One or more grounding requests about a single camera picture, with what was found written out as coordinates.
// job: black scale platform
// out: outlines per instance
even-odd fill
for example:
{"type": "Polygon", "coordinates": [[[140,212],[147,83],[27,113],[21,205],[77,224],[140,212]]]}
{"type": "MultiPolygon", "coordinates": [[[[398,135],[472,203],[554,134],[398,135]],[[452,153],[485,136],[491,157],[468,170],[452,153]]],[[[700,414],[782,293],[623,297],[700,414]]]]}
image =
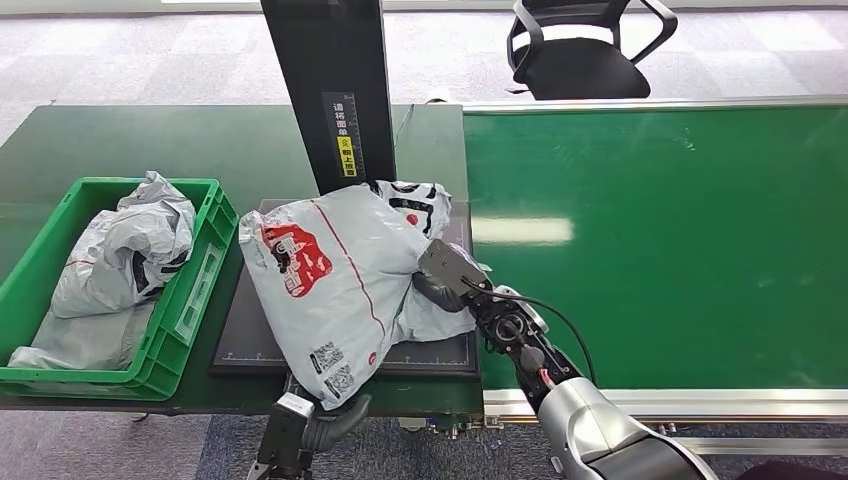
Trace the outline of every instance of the black scale platform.
{"type": "MultiPolygon", "coordinates": [[[[268,212],[291,200],[263,200],[260,212],[268,212]]],[[[468,204],[454,202],[451,224],[444,240],[471,250],[468,204]]],[[[278,375],[286,361],[277,346],[259,297],[242,265],[233,303],[221,330],[210,371],[221,375],[278,375]]],[[[478,377],[477,339],[474,332],[438,342],[403,342],[386,355],[376,375],[426,375],[478,377]]]]}

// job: chair armrest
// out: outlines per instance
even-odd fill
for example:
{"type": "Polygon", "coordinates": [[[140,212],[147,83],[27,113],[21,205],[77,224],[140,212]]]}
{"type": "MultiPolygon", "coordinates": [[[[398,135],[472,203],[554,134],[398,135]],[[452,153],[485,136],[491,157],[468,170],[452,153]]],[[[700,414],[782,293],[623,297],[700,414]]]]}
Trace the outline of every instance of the chair armrest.
{"type": "Polygon", "coordinates": [[[647,57],[651,52],[656,50],[660,45],[666,42],[674,32],[677,30],[677,15],[674,14],[671,10],[668,9],[665,5],[660,3],[659,0],[640,0],[648,10],[654,13],[654,15],[660,17],[662,20],[663,28],[657,38],[654,39],[651,43],[645,47],[644,50],[636,54],[630,61],[633,63],[639,63],[645,57],[647,57]]]}
{"type": "Polygon", "coordinates": [[[533,15],[524,8],[524,4],[521,3],[522,0],[517,0],[515,5],[512,6],[512,10],[515,12],[515,16],[518,21],[521,22],[521,25],[524,27],[524,30],[527,31],[527,34],[530,35],[530,43],[527,44],[527,51],[524,53],[524,56],[515,66],[515,71],[512,76],[513,80],[518,83],[524,83],[523,78],[524,74],[527,72],[527,68],[530,66],[530,58],[533,55],[534,47],[540,45],[545,41],[545,36],[542,33],[542,27],[539,26],[539,23],[533,18],[533,15]]]}

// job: green plastic crate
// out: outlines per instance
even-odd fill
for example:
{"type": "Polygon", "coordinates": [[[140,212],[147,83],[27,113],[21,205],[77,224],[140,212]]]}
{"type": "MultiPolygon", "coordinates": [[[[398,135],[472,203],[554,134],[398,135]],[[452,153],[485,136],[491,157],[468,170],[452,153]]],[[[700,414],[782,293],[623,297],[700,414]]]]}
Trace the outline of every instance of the green plastic crate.
{"type": "MultiPolygon", "coordinates": [[[[140,178],[77,180],[0,286],[0,365],[30,345],[71,248],[101,210],[114,210],[140,178]]],[[[191,258],[162,292],[127,370],[0,368],[0,392],[21,396],[166,400],[177,390],[212,287],[238,224],[217,180],[170,179],[197,210],[191,258]]]]}

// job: black vertical pole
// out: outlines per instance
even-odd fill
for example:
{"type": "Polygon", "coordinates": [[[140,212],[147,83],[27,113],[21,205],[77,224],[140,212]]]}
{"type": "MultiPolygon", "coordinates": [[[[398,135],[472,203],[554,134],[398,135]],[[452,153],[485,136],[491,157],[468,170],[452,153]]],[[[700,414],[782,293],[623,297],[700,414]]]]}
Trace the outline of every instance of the black vertical pole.
{"type": "Polygon", "coordinates": [[[395,180],[380,0],[261,0],[315,183],[395,180]]]}

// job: red stripe on bag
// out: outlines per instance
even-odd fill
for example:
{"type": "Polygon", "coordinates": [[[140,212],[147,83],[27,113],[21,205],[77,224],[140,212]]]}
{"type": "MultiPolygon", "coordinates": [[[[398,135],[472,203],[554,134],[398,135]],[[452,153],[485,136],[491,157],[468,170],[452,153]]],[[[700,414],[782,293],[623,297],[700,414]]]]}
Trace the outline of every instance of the red stripe on bag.
{"type": "Polygon", "coordinates": [[[362,277],[359,276],[359,270],[356,269],[356,265],[353,264],[353,259],[350,258],[350,254],[347,253],[347,249],[345,248],[342,240],[336,234],[336,231],[333,229],[333,226],[330,225],[330,220],[327,218],[327,215],[324,214],[324,210],[321,210],[321,207],[315,203],[315,200],[310,200],[312,205],[315,205],[315,208],[318,209],[318,213],[321,214],[321,217],[324,218],[324,223],[327,224],[327,228],[330,229],[330,232],[333,234],[333,237],[336,238],[336,243],[341,247],[342,252],[344,252],[345,257],[347,257],[347,263],[350,264],[350,268],[353,269],[353,273],[356,275],[356,279],[359,281],[359,288],[362,290],[362,293],[365,294],[365,298],[368,300],[368,307],[371,309],[371,318],[374,319],[375,322],[380,324],[380,329],[383,330],[383,336],[386,336],[386,327],[383,325],[383,322],[380,321],[379,318],[374,314],[374,302],[371,301],[371,297],[368,295],[368,292],[365,291],[365,282],[362,281],[362,277]]]}

